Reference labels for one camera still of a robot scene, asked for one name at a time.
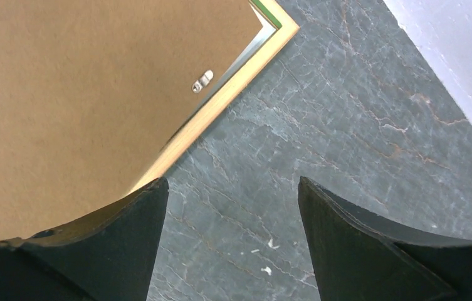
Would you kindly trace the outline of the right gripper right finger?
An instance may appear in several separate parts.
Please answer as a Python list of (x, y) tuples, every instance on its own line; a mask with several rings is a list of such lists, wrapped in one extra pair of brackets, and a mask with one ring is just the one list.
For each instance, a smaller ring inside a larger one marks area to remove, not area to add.
[(322, 300), (472, 300), (472, 240), (392, 221), (308, 177), (298, 206)]

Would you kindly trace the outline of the brown frame backing board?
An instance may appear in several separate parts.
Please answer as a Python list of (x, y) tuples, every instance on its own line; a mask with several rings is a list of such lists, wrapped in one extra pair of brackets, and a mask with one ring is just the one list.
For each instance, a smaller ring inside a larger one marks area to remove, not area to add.
[(248, 1), (0, 1), (0, 240), (128, 193), (260, 29)]

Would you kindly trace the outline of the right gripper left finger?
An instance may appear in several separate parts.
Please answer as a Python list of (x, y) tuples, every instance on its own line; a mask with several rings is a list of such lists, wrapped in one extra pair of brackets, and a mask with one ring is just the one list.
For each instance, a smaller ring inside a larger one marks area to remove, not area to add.
[(0, 241), (0, 300), (145, 300), (168, 195), (160, 177), (69, 223)]

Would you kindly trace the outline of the light wooden picture frame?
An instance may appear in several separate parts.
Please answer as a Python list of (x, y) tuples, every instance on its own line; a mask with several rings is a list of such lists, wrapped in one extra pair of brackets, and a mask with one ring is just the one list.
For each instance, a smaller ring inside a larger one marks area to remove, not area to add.
[(299, 25), (276, 1), (252, 1), (251, 4), (275, 30), (173, 136), (130, 193), (163, 176), (299, 30)]

